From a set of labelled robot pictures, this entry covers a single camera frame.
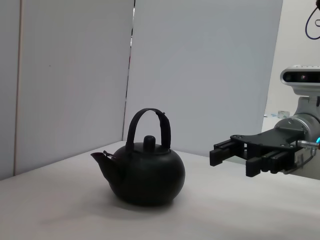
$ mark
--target table surface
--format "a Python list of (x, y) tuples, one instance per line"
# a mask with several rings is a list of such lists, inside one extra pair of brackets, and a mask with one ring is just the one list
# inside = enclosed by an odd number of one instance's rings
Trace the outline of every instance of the table surface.
[[(115, 152), (125, 142), (100, 148)], [(168, 206), (118, 200), (87, 152), (0, 181), (1, 240), (319, 240), (320, 181), (179, 152), (184, 187)]]

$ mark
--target black teapot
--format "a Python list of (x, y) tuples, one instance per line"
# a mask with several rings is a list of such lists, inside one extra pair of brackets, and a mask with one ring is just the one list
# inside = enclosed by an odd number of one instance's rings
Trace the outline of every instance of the black teapot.
[[(160, 120), (161, 145), (156, 144), (154, 136), (146, 136), (143, 143), (134, 143), (138, 121), (149, 110)], [(91, 156), (120, 199), (140, 206), (158, 206), (171, 202), (185, 182), (184, 164), (170, 145), (168, 118), (157, 109), (145, 108), (133, 117), (125, 146), (113, 155), (104, 151)]]

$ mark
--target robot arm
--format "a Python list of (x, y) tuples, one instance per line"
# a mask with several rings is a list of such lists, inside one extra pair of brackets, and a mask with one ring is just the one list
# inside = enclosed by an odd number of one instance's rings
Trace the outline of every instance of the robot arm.
[[(293, 66), (281, 73), (281, 81), (302, 95), (294, 116), (281, 120), (274, 129), (257, 135), (232, 135), (215, 144), (210, 165), (217, 166), (233, 156), (246, 160), (246, 176), (262, 172), (290, 174), (304, 166), (320, 149), (320, 66)], [(295, 155), (310, 149), (311, 157), (299, 163)]]

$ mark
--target teapot lid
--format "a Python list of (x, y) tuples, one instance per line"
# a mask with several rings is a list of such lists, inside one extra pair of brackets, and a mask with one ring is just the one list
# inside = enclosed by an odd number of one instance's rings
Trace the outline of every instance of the teapot lid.
[[(154, 111), (160, 120), (161, 145), (156, 144), (156, 138), (154, 136), (144, 137), (143, 143), (134, 143), (138, 121), (141, 118), (141, 116), (149, 110)], [(127, 152), (138, 152), (138, 153), (156, 154), (156, 155), (168, 154), (170, 153), (170, 145), (171, 145), (170, 122), (164, 112), (161, 112), (155, 108), (145, 108), (136, 113), (136, 115), (133, 117), (130, 123), (129, 130), (128, 130), (128, 137), (125, 144), (125, 150)]]

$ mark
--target black cable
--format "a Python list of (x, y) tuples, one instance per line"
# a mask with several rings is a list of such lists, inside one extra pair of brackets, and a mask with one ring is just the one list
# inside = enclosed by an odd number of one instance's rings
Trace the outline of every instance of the black cable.
[[(311, 17), (315, 14), (315, 12), (317, 11), (317, 9), (318, 9), (318, 7), (316, 7), (315, 10), (313, 10), (313, 12), (311, 13), (311, 15), (310, 15), (310, 17), (308, 18), (308, 21), (306, 22), (306, 25), (305, 25), (305, 34), (306, 34), (306, 36), (307, 36), (309, 39), (311, 39), (311, 40), (318, 40), (318, 39), (320, 39), (320, 36), (319, 36), (319, 37), (311, 37), (311, 36), (308, 34), (308, 24), (309, 24), (309, 22), (310, 22)], [(315, 25), (316, 25), (317, 27), (320, 27), (320, 25), (317, 24), (318, 21), (320, 21), (320, 19), (315, 20)]]
[(304, 161), (302, 164), (297, 165), (294, 169), (291, 169), (289, 171), (285, 171), (283, 174), (288, 175), (292, 174), (293, 172), (297, 171), (298, 169), (302, 168), (304, 165), (306, 165), (308, 162), (310, 162), (314, 156), (309, 157), (306, 161)]

